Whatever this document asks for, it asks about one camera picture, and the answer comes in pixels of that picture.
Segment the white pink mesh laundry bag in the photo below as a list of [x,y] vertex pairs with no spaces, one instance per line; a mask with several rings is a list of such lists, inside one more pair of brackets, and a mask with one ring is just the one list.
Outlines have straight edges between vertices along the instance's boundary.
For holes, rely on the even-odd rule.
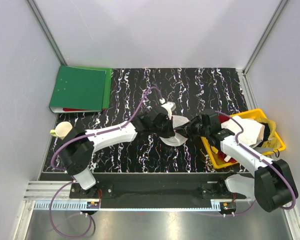
[[[174,128],[180,127],[181,125],[184,125],[188,122],[189,122],[189,119],[187,117],[180,116],[180,115],[172,115],[172,126]],[[169,137],[169,138],[160,137],[160,140],[168,146],[179,147],[179,146],[183,145],[188,140],[188,138],[175,132],[174,136]]]

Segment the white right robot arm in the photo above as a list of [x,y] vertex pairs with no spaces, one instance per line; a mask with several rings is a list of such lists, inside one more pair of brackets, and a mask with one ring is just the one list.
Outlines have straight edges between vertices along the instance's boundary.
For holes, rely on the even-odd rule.
[[254,198],[259,206],[270,213],[278,208],[291,210],[299,196],[289,164],[257,152],[239,140],[244,132],[233,131],[221,126],[220,111],[206,109],[192,120],[174,128],[185,138],[204,137],[209,144],[243,165],[254,178]]

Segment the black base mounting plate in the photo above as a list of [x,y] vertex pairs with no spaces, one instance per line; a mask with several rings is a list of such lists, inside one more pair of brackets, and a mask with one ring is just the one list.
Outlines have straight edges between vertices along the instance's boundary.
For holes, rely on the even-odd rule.
[[71,199],[101,198],[102,209],[167,210],[212,207],[212,200],[244,200],[226,189],[230,173],[95,173],[96,184],[70,187]]

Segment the cream yellow mug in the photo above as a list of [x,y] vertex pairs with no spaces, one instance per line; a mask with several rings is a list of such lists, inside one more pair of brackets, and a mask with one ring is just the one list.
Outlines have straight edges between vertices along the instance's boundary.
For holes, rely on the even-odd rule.
[[60,122],[55,129],[50,130],[50,135],[63,140],[72,130],[73,126],[68,121]]

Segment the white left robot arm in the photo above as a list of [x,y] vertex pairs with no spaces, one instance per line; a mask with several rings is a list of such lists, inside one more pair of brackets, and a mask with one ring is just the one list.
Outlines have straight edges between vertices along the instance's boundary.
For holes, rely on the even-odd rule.
[[148,112],[134,113],[129,120],[114,126],[86,130],[72,127],[63,135],[61,146],[53,157],[60,157],[65,172],[71,176],[73,183],[79,184],[80,192],[87,198],[93,198],[98,193],[98,186],[88,165],[95,152],[133,142],[142,135],[155,134],[170,141],[176,136],[173,120],[173,111],[159,106]]

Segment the yellow plastic bin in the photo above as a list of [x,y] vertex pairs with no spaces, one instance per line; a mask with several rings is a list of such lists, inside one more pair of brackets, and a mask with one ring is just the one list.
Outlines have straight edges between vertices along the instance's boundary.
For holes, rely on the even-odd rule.
[[[286,149],[286,145],[277,132],[275,133],[275,135],[279,138],[281,143],[281,148],[277,150],[264,150],[261,153],[257,152],[254,148],[250,148],[249,150],[247,150],[248,146],[241,142],[237,143],[235,136],[231,136],[229,139],[225,139],[224,142],[220,143],[220,146],[222,147],[222,152],[224,154],[229,154],[236,159],[236,163],[244,165],[245,167],[247,167],[248,171],[253,172],[258,167],[262,167],[265,165],[261,160],[265,160],[269,163],[270,160],[268,160],[268,156],[272,155],[273,153],[281,153]],[[211,150],[213,147],[210,146],[208,140],[204,137],[202,137],[201,140],[207,151],[207,154],[209,155],[210,162],[215,169],[227,168],[234,164],[231,161],[221,161],[218,157],[218,154]]]

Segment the white garment in bin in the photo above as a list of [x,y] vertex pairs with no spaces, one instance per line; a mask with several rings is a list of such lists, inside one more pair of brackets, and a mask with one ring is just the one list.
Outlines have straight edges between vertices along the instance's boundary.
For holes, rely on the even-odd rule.
[[[236,120],[243,128],[243,133],[238,136],[238,140],[251,148],[255,148],[261,143],[264,136],[265,126],[251,118],[241,118],[238,115],[232,117]],[[229,129],[235,135],[241,132],[240,126],[235,123],[232,119],[229,119],[221,123],[221,127]]]

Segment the red folder under binder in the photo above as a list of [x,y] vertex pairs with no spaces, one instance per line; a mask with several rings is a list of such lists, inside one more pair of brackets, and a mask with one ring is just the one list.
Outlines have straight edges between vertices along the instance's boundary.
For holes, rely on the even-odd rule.
[[69,112],[69,113],[79,113],[79,112],[102,112],[106,110],[105,108],[102,108],[100,110],[90,110],[90,109],[77,109],[77,108],[62,108],[64,112]]

